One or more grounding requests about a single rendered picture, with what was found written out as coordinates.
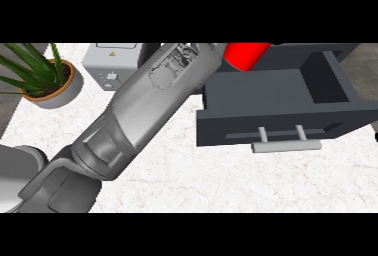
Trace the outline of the dark grey drawer front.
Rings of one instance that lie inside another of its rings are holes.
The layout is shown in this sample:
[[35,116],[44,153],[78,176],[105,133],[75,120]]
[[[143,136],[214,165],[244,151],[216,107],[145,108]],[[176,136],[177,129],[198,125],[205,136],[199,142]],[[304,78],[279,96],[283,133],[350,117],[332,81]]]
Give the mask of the dark grey drawer front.
[[260,142],[260,127],[269,141],[298,140],[297,125],[307,139],[335,139],[375,121],[378,101],[208,108],[196,112],[196,145]]

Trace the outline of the dark grey open drawer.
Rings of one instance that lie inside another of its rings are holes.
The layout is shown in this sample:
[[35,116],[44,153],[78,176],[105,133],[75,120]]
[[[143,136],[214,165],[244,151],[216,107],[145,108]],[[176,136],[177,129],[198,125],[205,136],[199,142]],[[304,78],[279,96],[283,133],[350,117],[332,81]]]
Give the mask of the dark grey open drawer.
[[351,102],[348,86],[334,54],[314,53],[295,70],[216,72],[205,84],[204,108]]

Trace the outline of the red can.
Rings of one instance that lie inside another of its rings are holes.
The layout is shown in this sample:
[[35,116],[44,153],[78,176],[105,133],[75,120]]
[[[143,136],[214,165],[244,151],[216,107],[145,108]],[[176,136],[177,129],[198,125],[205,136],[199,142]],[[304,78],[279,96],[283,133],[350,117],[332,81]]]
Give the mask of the red can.
[[224,60],[235,69],[249,72],[270,46],[270,43],[229,43]]

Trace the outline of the pale grey toaster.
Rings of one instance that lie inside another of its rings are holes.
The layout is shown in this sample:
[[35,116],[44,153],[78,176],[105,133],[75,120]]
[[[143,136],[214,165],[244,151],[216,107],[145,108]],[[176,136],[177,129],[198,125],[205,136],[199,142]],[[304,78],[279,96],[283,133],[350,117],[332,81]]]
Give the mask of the pale grey toaster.
[[159,43],[91,43],[83,67],[105,91],[117,91],[143,65]]

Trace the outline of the green plant in grey pot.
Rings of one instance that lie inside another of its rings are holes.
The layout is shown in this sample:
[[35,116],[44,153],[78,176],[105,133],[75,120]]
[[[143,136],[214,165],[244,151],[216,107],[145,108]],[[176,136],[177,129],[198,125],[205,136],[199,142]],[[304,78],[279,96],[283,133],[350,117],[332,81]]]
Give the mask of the green plant in grey pot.
[[0,66],[19,77],[0,75],[0,81],[16,87],[18,94],[40,108],[60,108],[77,98],[84,79],[74,64],[60,57],[56,44],[50,44],[52,58],[44,57],[31,43],[4,43],[4,46],[25,66],[0,54]]

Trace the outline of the dark grey cabinet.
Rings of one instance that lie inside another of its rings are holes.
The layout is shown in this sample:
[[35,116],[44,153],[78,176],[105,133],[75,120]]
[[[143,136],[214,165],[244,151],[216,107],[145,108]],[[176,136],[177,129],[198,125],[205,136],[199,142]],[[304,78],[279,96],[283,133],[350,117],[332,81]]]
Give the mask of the dark grey cabinet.
[[341,62],[359,46],[359,43],[270,44],[272,46],[249,72],[242,72],[235,69],[223,58],[217,73],[252,73],[261,71],[295,70],[310,59],[311,54],[323,52],[331,52],[337,58],[337,61]]

